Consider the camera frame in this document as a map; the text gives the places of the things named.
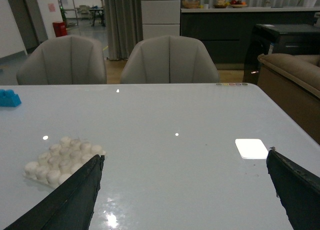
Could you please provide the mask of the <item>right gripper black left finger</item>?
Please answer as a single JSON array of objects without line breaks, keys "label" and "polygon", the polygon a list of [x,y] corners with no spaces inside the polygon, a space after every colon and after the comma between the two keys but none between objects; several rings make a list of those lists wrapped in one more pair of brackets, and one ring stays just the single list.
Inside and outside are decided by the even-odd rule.
[{"label": "right gripper black left finger", "polygon": [[95,155],[6,229],[88,229],[101,188],[105,157]]}]

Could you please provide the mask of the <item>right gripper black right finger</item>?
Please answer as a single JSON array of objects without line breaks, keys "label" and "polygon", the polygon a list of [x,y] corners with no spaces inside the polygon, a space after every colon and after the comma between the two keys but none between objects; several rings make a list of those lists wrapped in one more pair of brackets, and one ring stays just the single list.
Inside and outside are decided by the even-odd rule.
[{"label": "right gripper black right finger", "polygon": [[273,149],[266,166],[293,229],[319,229],[320,178]]}]

